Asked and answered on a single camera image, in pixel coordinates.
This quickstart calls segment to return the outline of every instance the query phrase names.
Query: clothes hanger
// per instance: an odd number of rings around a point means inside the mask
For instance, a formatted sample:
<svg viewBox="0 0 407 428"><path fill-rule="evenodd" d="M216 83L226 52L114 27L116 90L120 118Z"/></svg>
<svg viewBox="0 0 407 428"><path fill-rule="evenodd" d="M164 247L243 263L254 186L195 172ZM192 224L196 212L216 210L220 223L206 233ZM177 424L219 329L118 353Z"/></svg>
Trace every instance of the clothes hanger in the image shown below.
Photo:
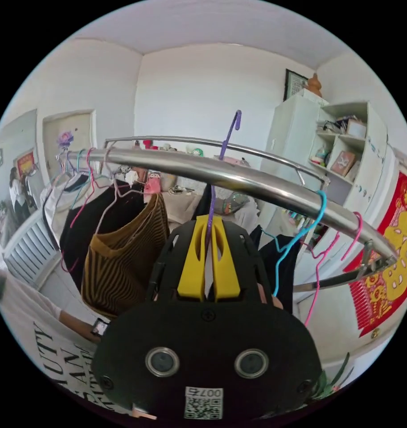
<svg viewBox="0 0 407 428"><path fill-rule="evenodd" d="M222 161L224 159L224 154L226 153L228 143L230 141L231 133L233 132L233 127L238 131L240 129L240 122L242 119L242 112L240 110L237 110L234 114L233 121L231 122L229 132L227 133L227 138L223 141L221 146L221 152L219 156L219 160ZM208 245L209 240L211 236L211 230L212 230L212 220L214 218L214 209L215 209L215 187L211 186L211 204L209 208L209 216L208 216L208 229L206 231L206 238L205 238L205 248L206 252L208 251Z"/></svg>
<svg viewBox="0 0 407 428"><path fill-rule="evenodd" d="M114 201L102 213L101 219L99 220L98 226L96 227L95 234L97 234L99 232L99 228L101 227L101 224L102 224L102 221L105 217L105 214L110 210L111 207L113 207L116 204L118 198L124 198L131 193L139 193L142 195L144 194L143 192L140 192L140 191L135 190L135 189L131 189L128 192L124 193L123 195L120 193L119 187L117 185L117 180L115 179L115 175L114 175L113 171L110 169L110 167L108 166L108 162L107 162L108 153L113 149L113 146L114 146L114 144L105 152L104 165L106 166L106 168L108 169L109 173L112 176L112 180L113 180L113 184L114 184L114 188L115 188Z"/></svg>
<svg viewBox="0 0 407 428"><path fill-rule="evenodd" d="M322 217L324 216L325 209L327 207L327 196L325 192L322 190L318 190L316 192L321 197L321 210L319 211L319 214L316 218L316 220L308 227L301 229L300 232L286 245L284 245L282 248L279 248L278 240L276 239L276 249L279 253L283 254L276 262L275 267L275 291L273 292L273 296L276 297L279 291L279 265L280 263L285 259L285 257L290 252L291 248L294 246L296 242L300 240L304 235L306 235L309 231L311 231L316 225L321 221Z"/></svg>
<svg viewBox="0 0 407 428"><path fill-rule="evenodd" d="M73 170L73 172L75 172L75 168L74 168L73 164L70 161L70 151L69 150L67 150L67 152L66 152L66 160L71 165L71 169Z"/></svg>
<svg viewBox="0 0 407 428"><path fill-rule="evenodd" d="M80 150L80 152L78 153L78 155L77 155L77 166L78 166L78 163L79 163L79 159L80 159L80 154L84 151L85 149L82 149L82 150ZM81 214L81 212L83 211L83 209L84 209L84 207L86 206L86 204L87 204L87 202L89 201L89 199L93 196L93 194L95 193L95 185L96 185L96 187L98 187L98 189L104 189L104 188L107 188L107 187L110 187L111 185L115 185L116 186L116 191L118 191L118 188L119 187L129 187L129 185L127 185L127 186L117 186L117 183L116 183L116 181L114 180L114 183L111 183L111 184L109 184L109 185L99 185L98 184L98 178L101 178L101 177L104 177L104 178L109 178L109 177L106 177L105 175L102 175L102 174L100 174L100 175L98 175L96 178L95 178L95 174L94 174L94 171L93 171L93 169L92 169L92 167L91 167L91 165L90 165L90 162L89 162L89 155L90 155L90 152L92 151L92 150L95 150L95 148L90 148L89 149L89 151L87 152L87 156L86 156L86 163L87 163L87 167L88 167L88 169L89 169L89 177L88 177L88 180L80 187L80 189L79 189L79 191L78 191L78 193L77 193L77 196L76 196L76 198L75 198L75 200L74 200L74 202L73 202L73 204L71 205L71 207L70 207L70 209L72 209L73 207L74 207L74 205L76 204L76 202L77 202L77 200L79 200L79 199L81 199L82 197L83 197L83 195L81 195L80 196L80 193L81 193L81 190L83 189L83 187L85 186L85 185L87 185L87 183L88 183L88 181L89 181L89 179L90 179L90 184L87 186L87 188L86 188L86 191L89 189L89 187L90 186L92 186L92 192L90 193L90 195L86 198L86 200L84 201L84 204L81 206L81 208L80 208L80 210L79 210L79 212L77 213L77 215L75 216L75 218L73 219L73 221L71 222L71 224L70 224L70 228L72 228L73 227L73 225L74 225L74 223L75 223L75 221L77 220L77 218L78 218L78 216Z"/></svg>
<svg viewBox="0 0 407 428"><path fill-rule="evenodd" d="M105 156L104 156L104 162L105 162L105 164L106 164L106 166L107 166L107 169L108 169L108 171L111 173L111 170L110 170L110 168L108 167L108 164L107 164L107 162L106 162L106 159L107 159L107 155L108 155L108 153L109 153L109 151L112 149L112 147L105 153ZM83 211L83 209L84 209L84 207L86 206L86 204L87 204L87 201L89 200L89 198L93 195L93 193L95 192L95 184L97 185L97 187L99 188L99 189L103 189L103 188L106 188L106 187L110 187L111 185L105 185L105 186L99 186L98 185L98 183L96 182L96 180L95 180L95 175L94 175L94 172L93 172L93 169L92 169L92 167L91 167L91 165L90 165L90 162L89 162L89 155L90 155L90 152L92 151L92 150L94 150L94 148L91 148L91 149L89 149L89 151L87 152L87 155L86 155L86 163L87 163L87 166L88 166L88 168L89 168L89 178L91 179L91 183L90 183L90 185L92 186L92 192L91 192L91 194L86 198L86 200L85 200L85 202L84 202L84 204L82 205L82 207L80 208L80 210L78 211L78 213L77 213L77 215L74 217L74 219L73 219L73 221L71 222L71 225L70 225L70 229L72 229L72 227L73 227L73 225L74 225L74 222L77 220L77 218L79 217L79 215L81 214L81 212ZM77 156L77 168L79 167L79 159L80 159L80 154L82 153L84 151L84 149L83 150L81 150L79 153L78 153L78 156ZM132 190L130 190L129 192L126 192L124 195L121 195L120 194L120 191L119 191L119 187L129 187L129 185L127 185L127 186L118 186L117 185L117 182L116 182L116 180L115 179L113 179L113 184L114 184L114 187L115 187L115 198L114 198L114 201L104 210L104 212L103 212L103 214L102 214L102 216L101 216L101 219L100 219L100 221L99 221L99 223L98 223L98 226L97 226L97 228L96 228L96 231L95 231L95 233L98 233L98 231L99 231L99 228L100 228L100 226L101 226L101 223L102 223L102 219L103 219L103 217L104 217L104 215L105 215L105 213L109 210L109 208L111 208L114 204L115 204L115 202L117 201L117 197L119 196L119 197L121 197L121 198L123 198L123 197L125 197L127 194L130 194L130 193L132 193L132 192L135 192L135 193L142 193L142 192L138 192L137 190L134 190L134 189L132 189ZM74 264L73 264L73 266L71 267L71 269L67 269L65 266L64 266L64 253L61 253L61 269L64 271L64 272L67 272L67 273L71 273L74 269L75 269L75 267L76 267L76 265L77 265L77 263L78 263L78 260L79 260L79 258L77 258L77 260L74 262Z"/></svg>
<svg viewBox="0 0 407 428"><path fill-rule="evenodd" d="M346 250L346 252L342 256L342 258L340 259L341 261L343 261L346 258L346 256L350 253L350 250L356 244L356 242L359 239L359 236L361 235L362 223L363 223L362 216L357 211L354 211L354 214L358 217L358 220L359 220L358 231L357 231L357 234L356 234L353 242L350 244L349 248ZM334 240L331 242L331 244L329 245L329 247L325 251L322 251L321 253L319 253L318 255L314 255L313 249L310 250L310 252L312 254L312 257L314 259L318 259L321 255L322 255L322 258L320 259L320 261L316 265L316 290L315 290L315 295L313 296L312 305L310 306L309 313L307 314L306 321L304 322L304 325L306 327L308 326L309 321L310 321L310 317L312 316L313 310L315 309L316 301L318 299L318 294L319 294L319 290L320 290L320 286L319 286L319 267L322 264L322 262L326 259L328 253L332 250L332 248L334 247L334 245L336 244L336 242L339 240L339 238L340 238L340 232L337 232L336 236L334 237Z"/></svg>

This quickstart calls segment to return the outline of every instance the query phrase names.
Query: brown striped garment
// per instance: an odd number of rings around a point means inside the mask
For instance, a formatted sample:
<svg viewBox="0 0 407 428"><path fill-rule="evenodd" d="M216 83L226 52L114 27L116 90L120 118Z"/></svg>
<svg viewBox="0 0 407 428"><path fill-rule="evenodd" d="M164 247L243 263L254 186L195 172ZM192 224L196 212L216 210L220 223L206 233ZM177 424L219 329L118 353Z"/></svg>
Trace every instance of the brown striped garment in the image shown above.
<svg viewBox="0 0 407 428"><path fill-rule="evenodd" d="M93 235L84 265L83 301L109 319L143 302L168 236L166 207L158 193L126 226Z"/></svg>

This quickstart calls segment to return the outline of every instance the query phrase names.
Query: pink hanger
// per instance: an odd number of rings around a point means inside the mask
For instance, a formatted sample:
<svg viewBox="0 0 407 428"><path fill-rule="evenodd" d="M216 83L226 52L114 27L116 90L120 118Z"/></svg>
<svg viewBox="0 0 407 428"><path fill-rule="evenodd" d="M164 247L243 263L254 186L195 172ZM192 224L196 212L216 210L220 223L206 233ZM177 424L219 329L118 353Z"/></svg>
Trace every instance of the pink hanger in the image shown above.
<svg viewBox="0 0 407 428"><path fill-rule="evenodd" d="M99 220L98 226L96 227L96 231L95 234L98 233L99 228L101 227L102 221L104 219L105 214L108 212L108 210L114 206L114 204L117 202L117 198L124 198L125 196L131 194L131 193L139 193L139 194L144 194L143 192L139 192L138 190L134 190L131 189L128 192L124 193L123 195L120 193L119 191L119 187L117 185L117 180L114 177L114 173L112 172L112 170L110 169L110 167L108 166L108 162L107 162L107 156L108 153L113 149L114 144L105 152L105 156L104 156L104 165L106 166L106 168L108 169L108 172L110 173L110 175L113 177L113 184L114 184L114 188L115 188L115 193L114 193L114 201L104 210L104 212L102 213L101 219Z"/></svg>
<svg viewBox="0 0 407 428"><path fill-rule="evenodd" d="M72 227L73 227L74 222L77 220L78 216L79 216L79 215L81 214L81 212L83 211L83 209L84 209L84 207L86 206L87 201L89 200L89 198L90 198L90 197L95 193L95 185L96 185L99 189L103 189L103 188L105 188L105 187L110 187L110 185L100 186L100 185L98 184L98 182L95 180L95 176L94 176L94 173L93 173L93 169L92 169L92 167L90 166L90 162L89 162L89 154L90 154L90 152L91 152L92 150L94 150L94 148L90 148L90 149L89 149L89 151L87 152L87 155L86 155L86 163L87 163L87 166L88 166L89 171L90 171L90 179L91 179L91 185L92 185L92 192L91 192L91 193L90 193L90 195L86 198L86 200L84 201L84 204L82 205L82 207L81 207L81 208L80 208L80 210L78 211L77 215L74 217L73 221L72 221L72 222L71 222L71 224L70 224L70 228L72 228ZM116 199L117 199L117 192L118 192L118 187L116 188L115 201L116 201ZM73 266L71 267L71 269L67 269L66 267L64 267L64 253L63 253L63 252L61 253L61 269L62 269L64 272L71 273L71 272L75 269L75 267L76 267L76 265L77 265L77 262L78 262L78 258L77 258L77 260L74 262L74 264L73 264Z"/></svg>
<svg viewBox="0 0 407 428"><path fill-rule="evenodd" d="M341 261L343 261L346 258L346 256L350 253L350 250L356 244L356 242L358 241L359 236L361 235L361 232L362 232L362 216L357 211L354 211L354 214L358 217L358 220L359 220L358 231L357 231L355 239L353 240L353 242L351 243L351 245L347 249L346 253L340 259ZM319 290L320 290L320 284L319 284L319 282L320 282L320 280L319 280L319 267L322 264L322 262L325 260L325 258L327 257L328 253L332 250L332 248L334 247L335 243L339 240L339 238L340 238L340 232L337 232L336 236L334 237L334 240L331 242L330 246L325 251L322 251L318 255L315 255L313 253L313 249L311 249L308 244L305 244L304 242L302 242L303 245L305 245L307 248L310 248L310 252L311 252L312 257L314 259L318 259L321 255L323 255L322 259L316 265L316 290L315 290L315 296L313 296L312 305L310 306L309 313L307 315L306 321L304 322L304 325L306 327L309 324L310 317L312 316L313 310L315 308L316 300L318 299L318 294L319 294Z"/></svg>

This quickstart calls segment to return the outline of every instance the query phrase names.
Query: white cabinet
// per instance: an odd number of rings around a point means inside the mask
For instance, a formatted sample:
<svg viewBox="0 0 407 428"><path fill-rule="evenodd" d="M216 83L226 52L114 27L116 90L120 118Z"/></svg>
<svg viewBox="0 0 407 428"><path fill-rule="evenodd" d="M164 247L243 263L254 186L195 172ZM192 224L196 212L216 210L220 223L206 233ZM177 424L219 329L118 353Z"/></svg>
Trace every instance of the white cabinet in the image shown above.
<svg viewBox="0 0 407 428"><path fill-rule="evenodd" d="M275 109L273 123L267 139L266 152L284 157L298 164L307 164L321 107L312 98L312 95L307 90L303 90ZM301 185L295 170L287 166L264 159L261 162L260 169ZM313 190L320 188L321 182L319 180L306 174L303 174L303 178L306 182L306 187ZM263 228L266 228L273 217L276 207L271 204L262 205L260 224Z"/></svg>
<svg viewBox="0 0 407 428"><path fill-rule="evenodd" d="M318 132L317 126L324 121L335 122L337 119L354 115L366 124L365 136ZM316 152L325 148L331 152L326 166L311 162ZM326 189L327 198L350 211L358 211L365 215L382 174L382 167L386 158L387 128L380 119L372 105L366 101L345 104L328 104L318 97L312 97L308 91L303 90L292 96L275 109L273 123L267 139L266 151L288 160L314 169L321 175L330 179ZM351 181L330 168L342 152L352 152L356 160L360 160L356 178ZM263 160L261 170L277 177L301 184L294 169L276 164L273 161ZM311 176L303 174L305 186L311 190L320 188L321 182ZM264 204L260 214L261 227L270 234L277 207ZM334 239L336 231L329 229L315 246L315 253L325 250ZM321 271L326 263L336 264L341 268L340 260L336 254L338 248L344 245L349 238L344 235L333 248L330 255L321 265ZM316 261L308 251L300 253L294 275L294 284L306 282L314 275Z"/></svg>
<svg viewBox="0 0 407 428"><path fill-rule="evenodd" d="M365 138L326 132L316 132L311 150L311 156L325 148L331 151L329 163L326 166L310 164L316 170L325 173L331 180L327 189L327 197L343 205L350 211L364 214L376 191L382 166L386 156L387 129L370 103L328 105L321 108L318 122L324 120L334 122L340 117L355 115L367 126ZM352 152L361 162L354 181L348 180L331 171L332 165L342 151Z"/></svg>

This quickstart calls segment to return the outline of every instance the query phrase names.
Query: white clothing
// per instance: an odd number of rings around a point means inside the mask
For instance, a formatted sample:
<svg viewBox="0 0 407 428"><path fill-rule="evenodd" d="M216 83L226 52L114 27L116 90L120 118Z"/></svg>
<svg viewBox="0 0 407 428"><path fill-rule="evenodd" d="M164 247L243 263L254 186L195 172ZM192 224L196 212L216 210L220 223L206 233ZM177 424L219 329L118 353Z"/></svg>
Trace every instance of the white clothing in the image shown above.
<svg viewBox="0 0 407 428"><path fill-rule="evenodd" d="M40 194L44 189L43 177L40 171L34 171L32 175L26 177L26 184L28 185L29 193L37 205L37 208L41 208Z"/></svg>
<svg viewBox="0 0 407 428"><path fill-rule="evenodd" d="M60 186L55 187L52 190L52 193L49 195L45 205L45 215L47 223L53 233L53 236L56 239L56 242L59 245L59 240L61 238L62 231L64 229L66 217L68 211L70 210L72 204L74 203L77 195L78 198L74 204L73 208L78 208L84 204L86 199L91 195L87 202L93 201L99 195L101 195L108 186L111 185L111 180L105 177L99 177L95 181L98 183L98 186L94 184L94 191L92 190L92 185L90 181L87 182L82 188L75 190L74 192L64 192L65 188L68 188L73 185L80 175L75 176L70 181L61 184Z"/></svg>
<svg viewBox="0 0 407 428"><path fill-rule="evenodd" d="M96 345L59 321L61 310L8 271L0 312L31 361L49 378L103 408L132 415L113 404L96 383L90 365Z"/></svg>
<svg viewBox="0 0 407 428"><path fill-rule="evenodd" d="M10 199L12 200L13 209L15 208L15 202L18 201L19 205L25 204L25 195L22 193L21 183L17 178L12 182L12 187L9 187Z"/></svg>
<svg viewBox="0 0 407 428"><path fill-rule="evenodd" d="M124 176L124 181L126 181L131 186L137 180L138 180L138 173L136 171L134 171L133 169L128 171L126 173L126 175Z"/></svg>

